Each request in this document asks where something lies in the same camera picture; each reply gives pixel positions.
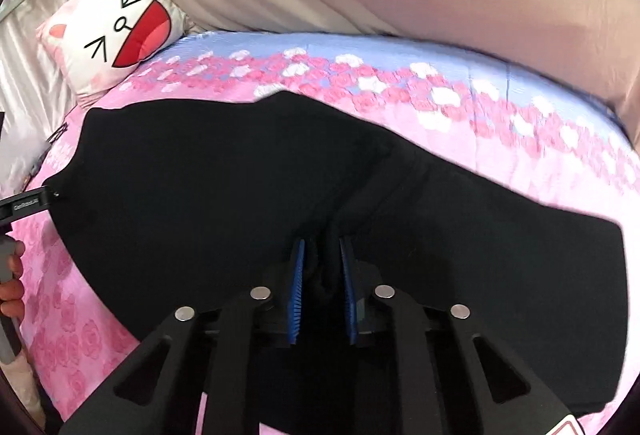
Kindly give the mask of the person left hand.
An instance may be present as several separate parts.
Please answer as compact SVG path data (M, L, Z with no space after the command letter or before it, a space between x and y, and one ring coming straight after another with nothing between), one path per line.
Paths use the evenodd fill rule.
M24 273L22 241L7 237L1 242L0 301L3 316L22 322L25 317L25 288L21 277Z

